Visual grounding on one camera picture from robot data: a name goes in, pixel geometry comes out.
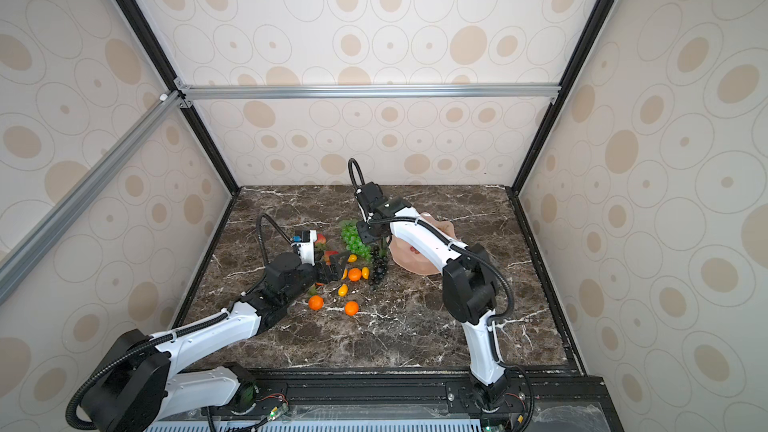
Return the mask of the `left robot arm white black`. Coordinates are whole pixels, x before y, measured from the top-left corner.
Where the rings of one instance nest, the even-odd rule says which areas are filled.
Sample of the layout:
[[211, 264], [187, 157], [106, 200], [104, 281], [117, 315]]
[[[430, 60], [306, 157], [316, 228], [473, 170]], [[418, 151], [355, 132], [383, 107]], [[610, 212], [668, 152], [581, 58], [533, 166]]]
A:
[[311, 287], [341, 279], [346, 257], [317, 250], [316, 231], [288, 241], [290, 251], [267, 259], [264, 277], [221, 311], [167, 331], [120, 335], [67, 404], [67, 424], [81, 431], [144, 431], [160, 419], [226, 406], [250, 392], [253, 380], [236, 364], [187, 368], [268, 331]]

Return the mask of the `orange mandarin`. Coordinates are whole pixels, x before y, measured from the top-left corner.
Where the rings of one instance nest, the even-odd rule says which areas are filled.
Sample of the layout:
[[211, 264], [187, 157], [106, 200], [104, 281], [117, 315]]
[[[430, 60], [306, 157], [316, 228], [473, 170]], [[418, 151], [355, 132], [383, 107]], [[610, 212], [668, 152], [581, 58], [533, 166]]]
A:
[[352, 282], [357, 282], [362, 279], [362, 270], [359, 268], [352, 268], [348, 272], [348, 279]]
[[344, 312], [347, 316], [355, 316], [359, 310], [359, 304], [355, 301], [349, 301], [344, 306]]
[[319, 295], [311, 296], [308, 300], [308, 307], [313, 311], [321, 310], [324, 305], [324, 299]]

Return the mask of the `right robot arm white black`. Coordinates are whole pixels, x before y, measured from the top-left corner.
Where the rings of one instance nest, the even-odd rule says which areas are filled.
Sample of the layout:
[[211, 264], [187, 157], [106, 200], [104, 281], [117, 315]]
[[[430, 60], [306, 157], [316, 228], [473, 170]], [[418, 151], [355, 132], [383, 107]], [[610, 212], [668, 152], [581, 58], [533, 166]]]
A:
[[442, 232], [403, 198], [387, 198], [378, 184], [364, 180], [355, 159], [347, 168], [362, 215], [356, 223], [360, 241], [384, 248], [397, 238], [440, 272], [444, 306], [465, 334], [478, 405], [488, 412], [497, 409], [521, 373], [501, 359], [496, 333], [496, 325], [514, 312], [509, 282], [482, 245], [469, 246]]

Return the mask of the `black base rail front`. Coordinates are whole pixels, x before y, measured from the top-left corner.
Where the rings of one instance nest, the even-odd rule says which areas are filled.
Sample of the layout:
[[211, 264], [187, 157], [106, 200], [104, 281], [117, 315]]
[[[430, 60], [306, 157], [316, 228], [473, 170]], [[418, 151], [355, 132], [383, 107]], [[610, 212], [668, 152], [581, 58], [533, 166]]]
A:
[[562, 370], [508, 371], [504, 390], [491, 404], [469, 373], [459, 371], [288, 371], [256, 373], [235, 363], [172, 374], [167, 364], [120, 366], [97, 380], [77, 409], [100, 431], [143, 431], [153, 422], [193, 409], [266, 418], [272, 409], [373, 407], [391, 409], [400, 420], [414, 408], [465, 415], [483, 426], [522, 431], [544, 408], [593, 404], [611, 431], [622, 430], [603, 380]]

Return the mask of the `black frame post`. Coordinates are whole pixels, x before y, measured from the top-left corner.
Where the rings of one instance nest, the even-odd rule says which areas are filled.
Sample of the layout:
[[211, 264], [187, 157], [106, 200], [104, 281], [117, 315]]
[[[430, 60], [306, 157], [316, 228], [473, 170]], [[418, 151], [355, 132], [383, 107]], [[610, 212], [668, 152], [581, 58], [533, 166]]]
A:
[[560, 90], [554, 101], [548, 106], [536, 134], [524, 157], [520, 170], [511, 187], [507, 188], [510, 199], [517, 198], [522, 192], [544, 145], [552, 132], [558, 117], [571, 95], [575, 83], [592, 51], [597, 38], [605, 25], [616, 0], [596, 0], [584, 29], [579, 36], [571, 57], [559, 82]]
[[137, 0], [114, 0], [118, 9], [127, 21], [132, 32], [138, 39], [144, 53], [149, 58], [155, 71], [163, 84], [171, 92], [178, 92], [185, 101], [185, 105], [180, 107], [182, 115], [190, 126], [193, 134], [201, 145], [207, 158], [213, 165], [214, 170], [222, 180], [225, 188], [231, 195], [237, 195], [240, 186], [237, 184], [234, 175], [226, 165], [222, 154], [215, 145], [208, 128], [205, 126], [200, 114], [195, 106], [186, 98], [185, 93], [177, 84], [179, 79], [176, 70], [172, 66], [163, 46], [156, 36], [147, 17], [141, 9]]

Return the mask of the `horizontal aluminium rail back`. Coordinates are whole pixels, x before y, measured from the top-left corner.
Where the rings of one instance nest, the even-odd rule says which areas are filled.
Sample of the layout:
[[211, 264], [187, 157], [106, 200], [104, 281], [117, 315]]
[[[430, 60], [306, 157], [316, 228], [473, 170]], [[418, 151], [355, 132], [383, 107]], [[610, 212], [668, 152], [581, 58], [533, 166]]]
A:
[[556, 98], [556, 83], [491, 84], [384, 84], [384, 85], [182, 85], [190, 100], [298, 100], [298, 99], [421, 99], [421, 98]]

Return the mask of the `black grape bunch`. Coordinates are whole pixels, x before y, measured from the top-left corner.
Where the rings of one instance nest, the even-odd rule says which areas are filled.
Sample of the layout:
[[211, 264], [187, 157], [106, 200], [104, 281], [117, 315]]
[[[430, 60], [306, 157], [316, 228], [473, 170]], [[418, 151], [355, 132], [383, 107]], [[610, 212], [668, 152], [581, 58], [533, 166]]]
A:
[[389, 266], [387, 248], [381, 244], [372, 245], [370, 264], [369, 281], [372, 288], [377, 288], [383, 283], [388, 274]]

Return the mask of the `black frame post left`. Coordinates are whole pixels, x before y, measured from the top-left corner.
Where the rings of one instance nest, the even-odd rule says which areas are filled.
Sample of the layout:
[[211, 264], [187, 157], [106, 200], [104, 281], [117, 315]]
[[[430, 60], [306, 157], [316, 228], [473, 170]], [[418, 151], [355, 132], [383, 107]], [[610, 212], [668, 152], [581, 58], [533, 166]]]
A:
[[118, 9], [127, 21], [132, 32], [138, 39], [144, 53], [149, 58], [155, 71], [163, 84], [171, 92], [178, 92], [185, 101], [185, 105], [180, 107], [182, 115], [190, 126], [193, 134], [201, 145], [207, 158], [213, 165], [214, 170], [222, 180], [225, 188], [231, 195], [237, 195], [240, 186], [237, 184], [234, 175], [226, 165], [222, 154], [215, 145], [208, 128], [205, 126], [200, 114], [195, 106], [186, 98], [185, 93], [177, 84], [179, 79], [176, 70], [172, 66], [163, 46], [156, 36], [147, 17], [141, 9], [137, 0], [114, 0]]

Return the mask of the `diagonal aluminium rail left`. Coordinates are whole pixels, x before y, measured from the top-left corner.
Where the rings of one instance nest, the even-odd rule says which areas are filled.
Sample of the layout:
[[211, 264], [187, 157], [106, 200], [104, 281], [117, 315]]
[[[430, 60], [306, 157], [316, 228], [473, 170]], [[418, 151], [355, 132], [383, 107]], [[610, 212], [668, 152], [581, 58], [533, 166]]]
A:
[[165, 120], [180, 107], [181, 94], [169, 91], [87, 171], [1, 263], [1, 300], [7, 301], [64, 233]]

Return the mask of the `orange mandarin front right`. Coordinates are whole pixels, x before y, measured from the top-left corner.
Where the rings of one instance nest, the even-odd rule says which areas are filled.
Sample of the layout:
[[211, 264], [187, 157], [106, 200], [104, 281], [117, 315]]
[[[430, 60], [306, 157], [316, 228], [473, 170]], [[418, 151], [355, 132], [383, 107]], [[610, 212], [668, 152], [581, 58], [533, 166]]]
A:
[[344, 312], [347, 316], [355, 316], [359, 310], [359, 304], [355, 301], [349, 301], [344, 306]]

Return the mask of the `black frame post right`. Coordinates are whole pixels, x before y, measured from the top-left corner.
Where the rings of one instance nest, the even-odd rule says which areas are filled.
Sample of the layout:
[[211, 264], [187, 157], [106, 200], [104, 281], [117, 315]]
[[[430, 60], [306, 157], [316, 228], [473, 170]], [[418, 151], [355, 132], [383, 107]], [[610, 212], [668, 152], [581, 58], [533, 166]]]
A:
[[552, 132], [558, 117], [571, 95], [575, 83], [592, 51], [597, 38], [605, 25], [616, 0], [596, 0], [584, 29], [579, 36], [571, 57], [559, 82], [560, 90], [554, 101], [548, 106], [536, 134], [524, 157], [520, 170], [511, 187], [507, 188], [510, 199], [517, 198], [522, 192], [544, 145]]

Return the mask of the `orange mandarin front left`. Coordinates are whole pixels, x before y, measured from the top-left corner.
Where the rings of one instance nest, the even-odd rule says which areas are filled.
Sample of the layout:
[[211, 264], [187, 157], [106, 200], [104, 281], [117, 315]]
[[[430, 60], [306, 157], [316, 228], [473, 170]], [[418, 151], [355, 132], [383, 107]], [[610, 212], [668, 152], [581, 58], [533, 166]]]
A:
[[313, 311], [321, 310], [324, 305], [324, 299], [319, 295], [311, 296], [308, 300], [308, 307]]

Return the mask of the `green grape bunch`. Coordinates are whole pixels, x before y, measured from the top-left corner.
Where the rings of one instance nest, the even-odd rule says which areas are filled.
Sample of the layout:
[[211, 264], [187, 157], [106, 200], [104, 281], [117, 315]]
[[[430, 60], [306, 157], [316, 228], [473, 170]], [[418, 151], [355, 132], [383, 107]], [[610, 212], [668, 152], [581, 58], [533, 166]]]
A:
[[371, 248], [362, 242], [358, 233], [356, 222], [346, 220], [341, 222], [341, 237], [346, 249], [358, 259], [370, 261], [372, 259]]

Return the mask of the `orange mandarin middle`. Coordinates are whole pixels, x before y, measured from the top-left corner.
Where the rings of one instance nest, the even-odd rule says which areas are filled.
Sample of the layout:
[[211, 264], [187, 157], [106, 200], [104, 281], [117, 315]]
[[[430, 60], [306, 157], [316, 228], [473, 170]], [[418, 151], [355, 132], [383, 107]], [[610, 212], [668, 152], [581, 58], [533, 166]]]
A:
[[362, 279], [362, 270], [359, 268], [352, 268], [348, 272], [348, 279], [352, 282], [357, 282]]

